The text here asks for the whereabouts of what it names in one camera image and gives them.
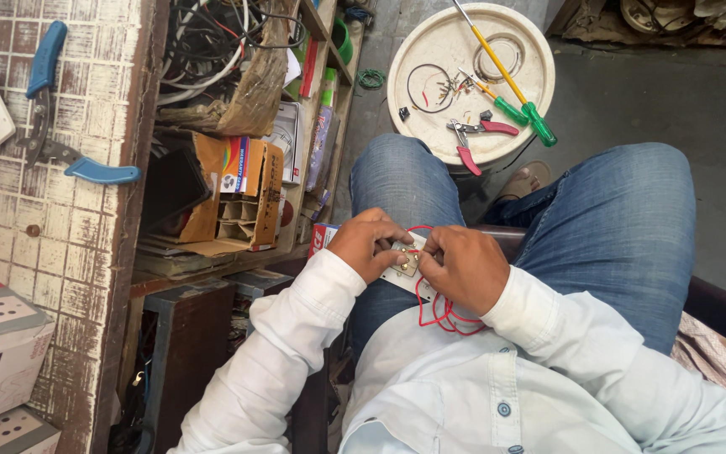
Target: bucket lid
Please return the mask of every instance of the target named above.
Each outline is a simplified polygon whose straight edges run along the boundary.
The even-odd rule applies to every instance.
[[[506,6],[468,3],[464,9],[491,44],[520,91],[534,102],[539,114],[544,116],[551,104],[555,80],[553,56],[545,37],[525,16]],[[456,150],[460,145],[458,137],[453,129],[447,128],[450,119],[478,124],[480,113],[488,109],[492,111],[492,121],[519,129],[519,135],[514,137],[499,132],[468,134],[473,160],[485,166],[511,153],[533,134],[530,125],[522,127],[512,122],[493,105],[492,98],[477,87],[470,89],[469,94],[461,92],[449,108],[437,113],[414,109],[408,91],[418,106],[428,111],[437,111],[449,103],[449,98],[446,98],[439,104],[444,97],[442,84],[446,83],[447,77],[432,66],[417,68],[426,63],[440,66],[451,79],[458,77],[459,84],[466,78],[458,71],[460,66],[470,74],[476,73],[487,83],[489,90],[518,110],[520,104],[455,7],[436,13],[414,29],[391,63],[387,85],[388,110],[399,133],[423,140],[451,170],[465,168]],[[410,116],[403,122],[398,111],[404,107],[408,107]]]

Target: red handled pliers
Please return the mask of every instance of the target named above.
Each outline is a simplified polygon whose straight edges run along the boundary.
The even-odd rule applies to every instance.
[[[478,125],[461,123],[457,119],[450,119],[447,124],[449,129],[453,129],[458,136],[458,141],[461,143],[460,146],[456,147],[458,154],[461,156],[461,160],[470,172],[476,177],[481,176],[481,169],[475,165],[475,161],[472,160],[472,153],[469,152],[469,140],[466,138],[468,132],[503,132],[510,136],[516,136],[519,134],[519,130],[509,124],[498,123],[497,121],[485,121],[481,120]]]

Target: shirt sleeve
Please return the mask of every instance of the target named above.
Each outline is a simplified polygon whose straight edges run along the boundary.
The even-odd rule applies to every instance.
[[[168,454],[287,453],[285,415],[365,288],[346,262],[321,250],[290,288],[256,300],[255,331],[215,372]]]
[[[726,391],[643,346],[640,334],[590,293],[563,296],[511,267],[482,320],[531,361],[583,387],[643,452],[726,452]]]

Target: man's left hand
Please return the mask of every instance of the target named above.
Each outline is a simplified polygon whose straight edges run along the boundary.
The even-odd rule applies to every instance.
[[[413,237],[382,209],[367,209],[344,222],[327,249],[340,257],[366,282],[374,282],[386,268],[402,265],[405,253],[391,249],[390,240],[413,244]]]

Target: blue handled pliers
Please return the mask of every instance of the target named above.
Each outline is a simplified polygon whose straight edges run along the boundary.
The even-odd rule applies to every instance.
[[[55,80],[55,64],[65,39],[66,24],[56,20],[49,26],[32,59],[30,84],[26,88],[26,98],[35,99],[35,107],[32,109],[32,133],[30,137],[16,142],[16,146],[26,148],[25,169],[35,166],[36,161],[47,162],[49,159],[57,159],[69,164],[64,170],[67,176],[76,176],[103,184],[134,182],[142,175],[142,171],[136,166],[104,166],[91,158],[86,158],[74,148],[47,139],[50,119],[49,88]]]

